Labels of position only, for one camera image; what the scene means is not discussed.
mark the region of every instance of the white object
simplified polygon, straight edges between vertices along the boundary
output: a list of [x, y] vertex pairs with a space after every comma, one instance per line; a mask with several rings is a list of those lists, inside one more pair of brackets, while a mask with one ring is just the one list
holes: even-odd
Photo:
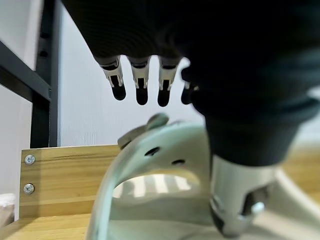
[[[154, 155], [145, 156], [157, 147], [160, 149]], [[208, 139], [202, 125], [180, 122], [138, 136], [120, 152], [104, 176], [86, 239], [223, 240], [210, 213], [209, 159]], [[175, 160], [185, 160], [185, 164], [172, 165]], [[129, 197], [124, 194], [123, 185], [121, 196], [113, 198], [114, 188], [122, 182], [150, 174], [184, 177], [190, 190], [171, 191], [173, 186], [168, 183], [173, 181], [167, 181], [167, 192]], [[301, 240], [302, 236], [320, 239], [320, 212], [316, 204], [302, 192], [288, 189], [290, 180], [281, 171], [276, 179], [272, 204], [240, 240]], [[152, 187], [145, 181], [146, 193]], [[283, 195], [293, 200], [284, 198], [291, 211], [298, 209], [302, 213], [300, 217], [288, 217], [283, 210], [275, 212], [277, 206], [284, 204]]]

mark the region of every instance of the metal screw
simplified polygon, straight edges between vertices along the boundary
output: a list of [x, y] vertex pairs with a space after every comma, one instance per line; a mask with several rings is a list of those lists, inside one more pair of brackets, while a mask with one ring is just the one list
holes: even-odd
[[262, 213], [265, 210], [265, 204], [261, 201], [256, 202], [251, 207], [251, 212], [255, 215], [258, 215], [259, 213]]
[[31, 183], [27, 183], [23, 187], [23, 192], [27, 195], [32, 194], [35, 191], [35, 187]]
[[35, 162], [35, 160], [36, 160], [36, 157], [33, 156], [33, 155], [28, 155], [28, 156], [26, 156], [26, 157], [24, 158], [24, 162], [25, 162], [25, 164], [27, 164], [27, 165], [33, 164], [33, 163]]

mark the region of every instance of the black metal frame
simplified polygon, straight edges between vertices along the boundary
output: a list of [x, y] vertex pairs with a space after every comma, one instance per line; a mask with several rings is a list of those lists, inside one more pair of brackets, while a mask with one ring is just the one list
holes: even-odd
[[0, 42], [0, 84], [33, 103], [30, 148], [56, 147], [58, 143], [61, 9], [59, 0], [43, 1], [36, 71]]

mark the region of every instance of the wooden table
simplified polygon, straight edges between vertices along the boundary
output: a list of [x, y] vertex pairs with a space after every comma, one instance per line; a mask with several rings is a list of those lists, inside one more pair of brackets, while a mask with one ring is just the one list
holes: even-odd
[[[0, 229], [0, 240], [83, 240], [101, 179], [118, 154], [117, 146], [29, 149], [22, 151], [20, 220]], [[36, 157], [24, 164], [26, 155]], [[287, 174], [320, 204], [320, 150], [297, 148], [284, 164]]]

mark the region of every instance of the robotic hand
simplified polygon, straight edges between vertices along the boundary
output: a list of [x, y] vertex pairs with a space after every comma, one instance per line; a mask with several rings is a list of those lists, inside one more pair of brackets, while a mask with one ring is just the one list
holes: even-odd
[[320, 4], [304, 0], [62, 1], [102, 67], [114, 97], [126, 96], [120, 55], [136, 100], [148, 100], [149, 58], [160, 59], [166, 106], [182, 57], [181, 100], [205, 116], [212, 161], [209, 204], [216, 227], [239, 236], [264, 210], [277, 165], [319, 102]]

